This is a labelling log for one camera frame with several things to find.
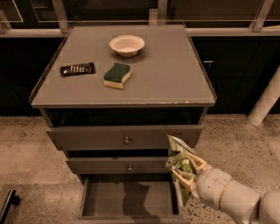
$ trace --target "white bowl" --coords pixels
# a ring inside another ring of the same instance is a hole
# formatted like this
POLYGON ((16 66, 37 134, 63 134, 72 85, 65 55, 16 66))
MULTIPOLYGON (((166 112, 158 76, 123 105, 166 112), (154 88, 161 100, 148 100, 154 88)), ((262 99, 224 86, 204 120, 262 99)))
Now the white bowl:
POLYGON ((123 57, 132 57, 142 49, 145 42, 142 38, 133 35, 122 35, 113 38, 110 42, 110 47, 117 51, 123 57))

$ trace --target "speckled floor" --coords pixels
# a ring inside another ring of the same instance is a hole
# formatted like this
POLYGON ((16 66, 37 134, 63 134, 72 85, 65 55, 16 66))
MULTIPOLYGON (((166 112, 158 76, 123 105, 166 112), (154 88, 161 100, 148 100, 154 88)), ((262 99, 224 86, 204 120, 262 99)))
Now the speckled floor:
MULTIPOLYGON (((6 223, 71 223, 82 184, 46 134, 41 117, 0 117, 0 205, 8 189, 21 197, 6 223)), ((199 157, 261 193, 280 191, 280 115, 255 127, 245 115, 207 115, 196 147, 199 157)), ((234 223, 191 197, 184 208, 193 224, 234 223)))

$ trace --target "cabinet top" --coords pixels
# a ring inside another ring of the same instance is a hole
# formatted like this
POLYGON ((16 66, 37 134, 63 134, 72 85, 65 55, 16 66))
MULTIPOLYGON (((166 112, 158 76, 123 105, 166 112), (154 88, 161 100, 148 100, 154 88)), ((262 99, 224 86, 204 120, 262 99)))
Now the cabinet top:
POLYGON ((214 105, 215 95, 182 25, 76 26, 39 88, 34 108, 214 105), (145 47, 124 58, 109 47, 119 35, 137 35, 145 47), (60 67, 94 62, 95 74, 63 77, 60 67), (123 89, 105 87, 114 62, 128 64, 123 89))

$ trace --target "green scouring pad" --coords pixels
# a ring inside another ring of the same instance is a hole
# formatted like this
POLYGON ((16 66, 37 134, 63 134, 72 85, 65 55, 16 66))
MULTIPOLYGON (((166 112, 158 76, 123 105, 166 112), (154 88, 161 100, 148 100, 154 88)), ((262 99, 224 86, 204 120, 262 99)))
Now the green scouring pad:
POLYGON ((123 83, 130 77, 129 65, 122 63, 115 64, 104 74, 104 86, 111 88, 123 88, 123 83))

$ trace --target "drawer handle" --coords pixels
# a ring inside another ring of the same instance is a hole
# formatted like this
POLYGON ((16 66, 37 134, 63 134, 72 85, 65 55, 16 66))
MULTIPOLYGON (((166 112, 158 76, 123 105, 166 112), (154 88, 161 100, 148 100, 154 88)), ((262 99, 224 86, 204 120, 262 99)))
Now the drawer handle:
POLYGON ((131 164, 129 164, 128 172, 132 172, 132 166, 131 166, 131 164))
POLYGON ((131 141, 130 141, 130 139, 126 136, 126 137, 124 138, 124 140, 123 140, 123 143, 124 143, 124 144, 130 144, 131 141))

